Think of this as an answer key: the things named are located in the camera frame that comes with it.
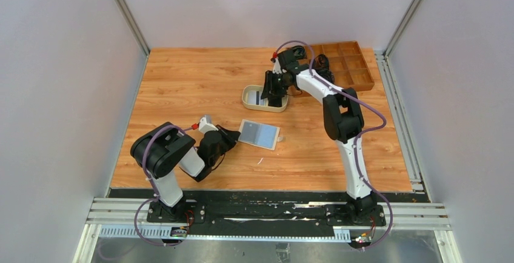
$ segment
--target white wall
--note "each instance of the white wall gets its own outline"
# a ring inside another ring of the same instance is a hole
[[[126,0],[151,47],[358,40],[384,49],[411,0]]]
[[[464,262],[512,262],[512,0],[424,0],[392,56]]]
[[[145,57],[114,0],[0,0],[0,258],[71,262]]]

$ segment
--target brown organizer tray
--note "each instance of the brown organizer tray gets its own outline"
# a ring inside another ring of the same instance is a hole
[[[371,90],[375,86],[357,41],[316,44],[312,45],[312,50],[314,50],[315,56],[325,54],[329,59],[335,85],[342,88],[352,87],[358,92]],[[300,64],[308,64],[312,58],[310,50],[305,48],[305,51],[307,52],[307,59],[299,60]],[[310,96],[310,94],[302,93],[294,87],[291,87],[290,95],[296,97]]]

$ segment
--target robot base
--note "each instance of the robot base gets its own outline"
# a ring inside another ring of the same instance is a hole
[[[195,224],[201,224],[205,221],[205,204],[199,202],[187,202],[184,198],[182,198],[174,207],[168,207],[160,201],[151,202],[147,221],[160,223],[186,223],[186,216],[189,216],[189,221],[193,219],[189,210],[195,214]]]
[[[383,227],[386,225],[384,208],[381,205],[376,205],[367,211],[366,214],[363,213],[359,216],[355,215],[355,211],[352,208],[353,206],[350,206],[349,204],[325,205],[327,225],[371,226],[373,221],[377,227]]]

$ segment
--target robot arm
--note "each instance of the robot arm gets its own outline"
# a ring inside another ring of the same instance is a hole
[[[347,194],[350,196],[340,214],[358,224],[383,211],[377,204],[375,193],[364,183],[368,177],[362,155],[362,142],[358,139],[355,144],[355,139],[364,126],[360,105],[338,93],[344,92],[357,98],[355,90],[319,81],[321,77],[314,71],[310,72],[307,64],[299,64],[292,49],[274,55],[272,62],[273,70],[265,74],[261,95],[261,99],[268,99],[269,106],[281,107],[282,97],[287,94],[290,86],[311,94],[323,106],[325,132],[339,149],[346,174]],[[341,113],[341,108],[346,108],[346,111]]]
[[[304,70],[296,75],[296,84],[299,89],[309,93],[323,105],[325,131],[331,139],[335,140],[339,153],[341,154],[341,160],[346,174],[346,189],[348,195],[353,199],[368,196],[372,191],[359,177],[357,165],[355,164],[355,151],[353,150],[355,136],[364,126],[364,119],[362,118],[359,105],[345,99],[334,90],[327,88],[324,84],[313,78],[308,70]],[[340,91],[344,90],[336,85],[333,85],[333,88]],[[356,97],[356,93],[353,89],[346,90],[346,92]],[[340,106],[347,107],[349,109],[347,113],[341,114]],[[364,166],[361,140],[357,141],[357,148],[361,172],[364,175],[364,179],[367,180],[368,177]]]
[[[194,147],[196,141],[193,138],[181,133],[169,122],[140,137],[130,149],[130,155],[141,167],[144,153],[148,151],[146,169],[159,193],[161,207],[171,219],[179,219],[185,206],[182,190],[173,171],[175,166],[179,165],[194,180],[202,181],[211,173],[218,158],[236,145],[240,136],[238,131],[214,126],[210,116],[200,120],[199,130],[204,137],[198,149]],[[159,132],[161,134],[147,149],[150,140]]]

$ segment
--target floor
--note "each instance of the floor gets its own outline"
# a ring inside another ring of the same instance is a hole
[[[204,114],[214,124],[237,130],[242,119],[280,127],[283,140],[274,151],[238,143],[221,166],[202,182],[179,168],[182,188],[238,190],[345,190],[339,151],[323,127],[322,107],[312,97],[290,98],[282,113],[249,110],[241,93],[250,84],[262,85],[272,68],[274,48],[154,48],[139,89],[112,180],[112,187],[149,187],[130,156],[133,142],[166,121],[187,128]],[[372,49],[362,50],[375,80],[359,98],[382,112],[386,128],[363,136],[370,182],[380,191],[411,191],[405,162]],[[365,128],[380,119],[364,110]],[[202,138],[198,131],[188,134]]]

